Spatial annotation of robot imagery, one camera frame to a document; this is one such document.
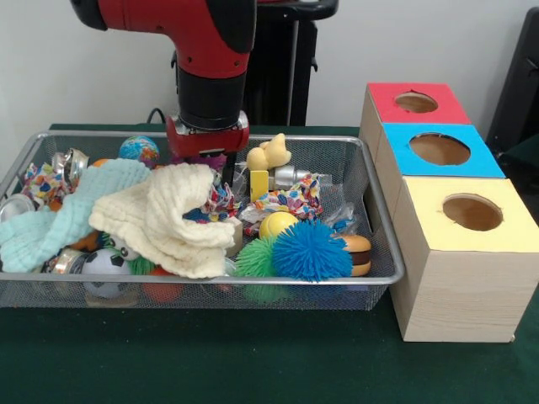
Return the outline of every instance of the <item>wire mesh basket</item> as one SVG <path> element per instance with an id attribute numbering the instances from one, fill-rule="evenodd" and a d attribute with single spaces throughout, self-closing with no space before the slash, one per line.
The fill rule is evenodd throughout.
<path id="1" fill-rule="evenodd" d="M 167 139 L 163 133 L 150 136 L 167 162 Z M 34 136 L 21 151 L 0 183 L 7 198 L 22 185 L 31 162 L 50 162 L 55 152 L 73 147 L 90 156 L 90 163 L 116 158 L 122 142 L 132 132 L 51 130 Z M 251 135 L 246 150 L 271 136 Z M 135 307 L 135 308 L 229 308 L 229 309 L 329 309 L 370 310 L 388 285 L 404 273 L 403 258 L 382 196 L 374 165 L 366 146 L 347 136 L 287 136 L 291 164 L 311 173 L 331 176 L 321 187 L 323 217 L 342 204 L 353 203 L 360 215 L 359 234 L 372 243 L 370 273 L 361 278 L 331 279 L 309 283 L 287 278 L 184 279 L 180 277 L 83 274 L 0 273 L 0 307 Z M 238 161 L 244 161 L 246 152 Z M 91 294 L 105 285 L 117 293 L 114 299 Z"/>

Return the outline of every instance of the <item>burger toy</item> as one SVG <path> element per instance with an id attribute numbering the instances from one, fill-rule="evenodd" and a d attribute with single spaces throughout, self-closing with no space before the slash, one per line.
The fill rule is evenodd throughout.
<path id="1" fill-rule="evenodd" d="M 363 236 L 347 235 L 342 236 L 346 242 L 345 251 L 348 251 L 352 256 L 351 276 L 364 276 L 371 270 L 371 242 Z"/>

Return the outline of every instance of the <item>light blue cloth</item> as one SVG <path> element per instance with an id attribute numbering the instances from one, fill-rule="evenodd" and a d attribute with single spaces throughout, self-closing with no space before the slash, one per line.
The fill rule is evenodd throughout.
<path id="1" fill-rule="evenodd" d="M 110 160 L 84 171 L 77 191 L 63 200 L 58 212 L 40 210 L 0 224 L 0 255 L 4 272 L 30 272 L 60 249 L 93 231 L 88 224 L 93 204 L 144 181 L 150 170 L 134 160 Z"/>

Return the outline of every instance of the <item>white towel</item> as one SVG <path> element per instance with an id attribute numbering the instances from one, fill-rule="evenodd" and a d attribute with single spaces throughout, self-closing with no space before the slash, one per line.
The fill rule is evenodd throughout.
<path id="1" fill-rule="evenodd" d="M 144 183 L 99 199 L 90 226 L 124 239 L 170 273 L 192 279 L 221 276 L 233 225 L 183 218 L 207 201 L 212 182 L 213 172 L 205 165 L 160 168 Z"/>

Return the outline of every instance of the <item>red box top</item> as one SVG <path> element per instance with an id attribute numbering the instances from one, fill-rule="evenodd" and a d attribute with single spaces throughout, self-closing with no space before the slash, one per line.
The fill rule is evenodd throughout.
<path id="1" fill-rule="evenodd" d="M 447 84 L 370 82 L 367 86 L 384 124 L 472 123 Z"/>

